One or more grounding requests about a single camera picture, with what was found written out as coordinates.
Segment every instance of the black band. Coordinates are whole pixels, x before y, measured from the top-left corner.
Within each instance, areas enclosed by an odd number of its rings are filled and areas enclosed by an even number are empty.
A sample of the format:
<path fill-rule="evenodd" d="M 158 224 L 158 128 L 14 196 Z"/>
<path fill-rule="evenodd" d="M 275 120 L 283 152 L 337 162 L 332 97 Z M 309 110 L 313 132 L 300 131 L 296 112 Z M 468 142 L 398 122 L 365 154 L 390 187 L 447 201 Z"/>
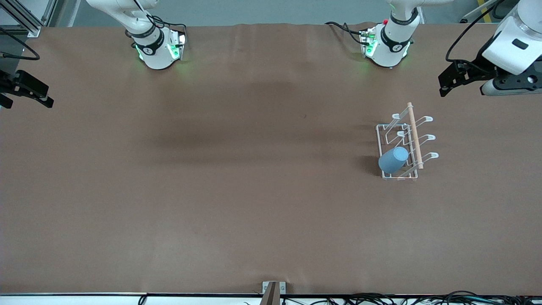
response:
<path fill-rule="evenodd" d="M 144 33 L 141 33 L 141 34 L 134 34 L 134 33 L 130 33 L 130 36 L 132 36 L 132 38 L 145 38 L 145 37 L 148 37 L 148 36 L 151 36 L 151 34 L 154 32 L 154 29 L 156 29 L 155 26 L 151 26 L 150 29 L 148 29 L 146 32 Z"/>
<path fill-rule="evenodd" d="M 395 24 L 399 24 L 400 26 L 408 26 L 410 23 L 412 23 L 412 21 L 414 21 L 414 19 L 416 19 L 416 17 L 418 17 L 418 9 L 414 8 L 412 10 L 412 16 L 410 16 L 410 19 L 408 19 L 408 20 L 399 20 L 399 19 L 396 19 L 392 14 L 390 16 L 390 20 L 391 20 L 391 22 L 393 22 Z"/>
<path fill-rule="evenodd" d="M 158 37 L 155 42 L 147 46 L 137 44 L 137 47 L 141 52 L 145 53 L 145 55 L 155 55 L 156 50 L 162 46 L 162 43 L 164 43 L 164 32 L 160 31 L 160 37 Z"/>
<path fill-rule="evenodd" d="M 401 50 L 408 45 L 410 38 L 403 42 L 397 42 L 397 41 L 391 40 L 386 35 L 385 29 L 386 29 L 386 26 L 384 26 L 382 28 L 382 31 L 380 32 L 380 36 L 382 37 L 382 42 L 390 48 L 390 52 L 393 52 L 393 53 L 401 52 Z"/>

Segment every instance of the wooden handle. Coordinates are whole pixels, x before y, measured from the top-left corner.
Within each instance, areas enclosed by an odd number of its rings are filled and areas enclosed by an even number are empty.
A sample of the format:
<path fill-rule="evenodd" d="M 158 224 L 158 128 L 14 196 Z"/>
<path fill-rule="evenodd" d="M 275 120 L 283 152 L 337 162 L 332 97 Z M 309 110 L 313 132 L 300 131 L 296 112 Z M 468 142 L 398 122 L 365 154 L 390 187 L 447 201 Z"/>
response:
<path fill-rule="evenodd" d="M 406 104 L 408 107 L 408 115 L 410 117 L 410 128 L 412 129 L 412 137 L 414 138 L 414 150 L 416 152 L 416 161 L 419 164 L 418 169 L 423 169 L 422 152 L 420 151 L 420 141 L 418 139 L 418 129 L 416 128 L 416 119 L 414 118 L 414 110 L 412 103 Z"/>

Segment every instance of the brown table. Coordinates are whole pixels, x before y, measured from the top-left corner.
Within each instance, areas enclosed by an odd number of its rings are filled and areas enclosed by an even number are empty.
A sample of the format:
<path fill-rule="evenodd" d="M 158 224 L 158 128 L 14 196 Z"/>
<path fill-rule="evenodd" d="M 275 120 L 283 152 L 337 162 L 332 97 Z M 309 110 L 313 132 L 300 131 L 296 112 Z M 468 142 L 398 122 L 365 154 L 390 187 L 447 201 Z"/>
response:
<path fill-rule="evenodd" d="M 1 290 L 542 294 L 540 96 L 441 98 L 463 28 L 394 69 L 328 26 L 189 28 L 164 71 L 122 28 L 43 29 L 20 68 L 55 105 L 0 117 Z M 409 101 L 441 157 L 384 181 L 375 124 Z"/>

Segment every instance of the white wire rack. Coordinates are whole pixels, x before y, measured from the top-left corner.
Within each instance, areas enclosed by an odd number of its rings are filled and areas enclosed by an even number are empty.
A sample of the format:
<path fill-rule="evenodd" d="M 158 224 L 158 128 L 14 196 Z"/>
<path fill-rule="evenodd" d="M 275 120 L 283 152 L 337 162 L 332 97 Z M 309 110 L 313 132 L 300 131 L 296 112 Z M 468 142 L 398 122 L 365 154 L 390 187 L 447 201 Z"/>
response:
<path fill-rule="evenodd" d="M 409 124 L 402 123 L 403 118 L 408 115 Z M 402 146 L 409 152 L 409 158 L 405 166 L 394 174 L 385 173 L 382 170 L 382 178 L 385 180 L 413 180 L 418 179 L 418 170 L 423 169 L 424 163 L 430 159 L 438 158 L 436 152 L 429 152 L 422 155 L 421 146 L 428 141 L 436 139 L 434 135 L 423 135 L 418 137 L 418 127 L 426 122 L 432 122 L 433 117 L 424 116 L 416 120 L 414 118 L 414 107 L 408 103 L 405 110 L 391 116 L 389 124 L 376 125 L 378 137 L 378 153 L 380 157 L 395 147 Z"/>

